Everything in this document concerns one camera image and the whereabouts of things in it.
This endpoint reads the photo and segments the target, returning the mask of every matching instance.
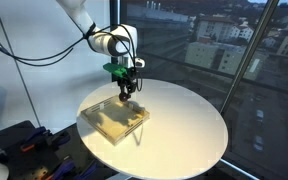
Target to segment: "wooden tray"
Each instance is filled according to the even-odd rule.
[[[81,117],[113,145],[118,144],[149,119],[149,112],[113,96],[81,112]]]

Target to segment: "white tabletop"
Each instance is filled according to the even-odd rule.
[[[80,105],[77,118],[84,144],[112,169],[140,179],[186,179],[207,171],[224,154],[228,133],[218,111],[193,91],[149,79],[130,100],[145,107],[150,119],[112,145],[79,113],[119,92],[116,82],[95,90]]]

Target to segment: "round white table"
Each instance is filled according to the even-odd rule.
[[[130,101],[150,119],[118,145],[112,145],[80,116],[80,111],[119,94],[116,82],[89,94],[80,105],[77,128],[86,147],[112,169],[140,179],[187,179],[204,173],[223,156],[226,124],[204,98],[184,87],[143,79]]]

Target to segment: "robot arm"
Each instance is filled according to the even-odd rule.
[[[113,74],[118,76],[117,83],[121,89],[119,98],[121,101],[127,101],[131,98],[131,93],[135,92],[137,87],[137,81],[134,82],[134,76],[136,76],[137,73],[135,67],[143,68],[145,66],[144,60],[136,57],[135,53],[137,48],[136,28],[122,25],[123,27],[118,26],[117,29],[110,32],[110,34],[100,32],[100,29],[96,26],[84,7],[85,0],[56,1],[87,38],[88,45],[93,51],[112,57],[126,56],[119,60],[120,66],[106,64],[104,65],[104,69],[112,73],[114,72]]]

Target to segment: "city view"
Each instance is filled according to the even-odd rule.
[[[143,78],[186,87],[221,110],[265,3],[126,1]],[[281,1],[223,118],[227,153],[268,179],[288,179],[288,3]]]

